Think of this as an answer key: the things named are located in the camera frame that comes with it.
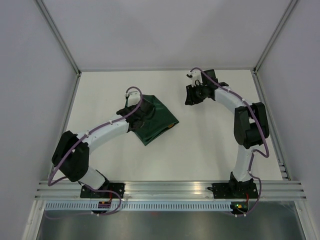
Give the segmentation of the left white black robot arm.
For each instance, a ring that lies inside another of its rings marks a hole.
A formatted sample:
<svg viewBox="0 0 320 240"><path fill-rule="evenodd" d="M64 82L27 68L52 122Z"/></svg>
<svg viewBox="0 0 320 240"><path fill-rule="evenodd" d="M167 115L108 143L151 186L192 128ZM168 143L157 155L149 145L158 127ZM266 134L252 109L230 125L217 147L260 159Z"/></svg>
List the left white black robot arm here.
<svg viewBox="0 0 320 240"><path fill-rule="evenodd" d="M146 99L116 112L108 122L80 133L66 131L60 137L52 156L54 170L49 176L52 186L65 178L88 186L98 198L109 193L107 178L89 165L90 155L115 137L142 128L155 114L156 107Z"/></svg>

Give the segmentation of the dark green cloth napkin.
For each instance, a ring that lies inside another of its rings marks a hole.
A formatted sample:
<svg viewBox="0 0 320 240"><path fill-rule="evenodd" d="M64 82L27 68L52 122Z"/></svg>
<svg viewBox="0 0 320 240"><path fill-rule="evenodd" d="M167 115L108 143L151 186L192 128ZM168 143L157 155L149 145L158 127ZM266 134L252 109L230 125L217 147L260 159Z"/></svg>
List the dark green cloth napkin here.
<svg viewBox="0 0 320 240"><path fill-rule="evenodd" d="M143 99L155 105L155 115L152 119L146 120L143 127L133 132L143 145L147 146L160 135L176 126L179 120L155 95L144 94ZM170 124L174 124L174 126L169 128L168 125Z"/></svg>

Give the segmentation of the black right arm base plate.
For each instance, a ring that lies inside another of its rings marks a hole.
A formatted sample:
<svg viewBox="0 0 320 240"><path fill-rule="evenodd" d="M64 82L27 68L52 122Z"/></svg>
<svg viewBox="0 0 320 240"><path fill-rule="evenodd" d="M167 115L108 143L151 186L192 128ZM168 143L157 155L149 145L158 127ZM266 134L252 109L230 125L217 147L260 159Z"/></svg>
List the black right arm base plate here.
<svg viewBox="0 0 320 240"><path fill-rule="evenodd" d="M257 199L259 195L255 183L231 185L220 182L213 183L206 189L212 192L214 199Z"/></svg>

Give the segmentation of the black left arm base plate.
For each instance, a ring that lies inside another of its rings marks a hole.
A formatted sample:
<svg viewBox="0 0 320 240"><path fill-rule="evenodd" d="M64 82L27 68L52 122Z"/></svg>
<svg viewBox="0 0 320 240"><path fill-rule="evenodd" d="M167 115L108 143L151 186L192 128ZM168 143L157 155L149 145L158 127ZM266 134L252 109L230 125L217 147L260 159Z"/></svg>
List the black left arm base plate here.
<svg viewBox="0 0 320 240"><path fill-rule="evenodd" d="M125 183L107 182L99 189L93 190L87 185L83 185L80 191L81 199L117 199L123 198L125 193Z"/></svg>

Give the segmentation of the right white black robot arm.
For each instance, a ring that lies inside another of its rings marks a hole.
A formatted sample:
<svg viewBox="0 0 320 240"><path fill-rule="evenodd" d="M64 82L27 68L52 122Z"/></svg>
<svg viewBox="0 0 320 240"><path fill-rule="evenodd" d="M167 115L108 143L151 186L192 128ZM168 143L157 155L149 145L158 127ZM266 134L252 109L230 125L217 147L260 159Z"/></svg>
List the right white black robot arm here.
<svg viewBox="0 0 320 240"><path fill-rule="evenodd" d="M254 154L265 158L270 155L266 139L270 135L266 107L262 102L250 102L232 90L225 82L219 82L213 69L203 71L192 68L186 75L191 84L186 86L185 105L193 106L211 99L222 104L234 116L233 135L238 143L238 152L233 171L228 181L228 192L241 197L253 185L251 173Z"/></svg>

